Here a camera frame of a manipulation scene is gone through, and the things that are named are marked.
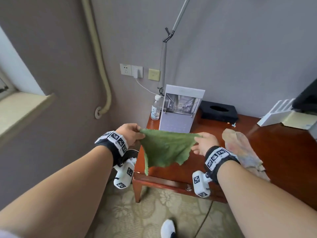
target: plastic bottle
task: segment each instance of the plastic bottle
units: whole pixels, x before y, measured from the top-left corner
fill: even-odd
[[[160,102],[161,96],[155,95],[155,102],[152,105],[151,110],[151,119],[158,120],[161,112],[161,102]]]

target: black tissue box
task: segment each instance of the black tissue box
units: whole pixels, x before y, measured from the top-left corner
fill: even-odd
[[[235,106],[201,101],[202,119],[213,119],[234,124],[239,118]]]

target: hand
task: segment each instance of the hand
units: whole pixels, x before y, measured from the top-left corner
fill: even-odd
[[[208,149],[210,149],[213,146],[219,146],[219,142],[215,135],[211,135],[209,133],[198,133],[201,137],[195,137],[195,141],[198,143],[198,145],[194,145],[192,147],[192,150],[197,155],[203,155],[205,156]]]
[[[136,140],[145,138],[145,134],[141,134],[140,129],[141,127],[136,123],[126,123],[120,126],[116,132],[123,135],[128,143],[128,146],[131,146]]]

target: white sleeve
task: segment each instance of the white sleeve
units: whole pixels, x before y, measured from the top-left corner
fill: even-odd
[[[20,238],[20,237],[15,236],[7,231],[0,230],[0,238]]]

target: patterned carpet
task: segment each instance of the patterned carpet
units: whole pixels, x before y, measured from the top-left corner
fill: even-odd
[[[86,238],[160,238],[164,220],[172,219],[179,238],[193,238],[211,201],[167,189],[145,188],[135,203],[133,187],[119,190],[110,182]],[[213,202],[197,238],[243,237],[228,206]]]

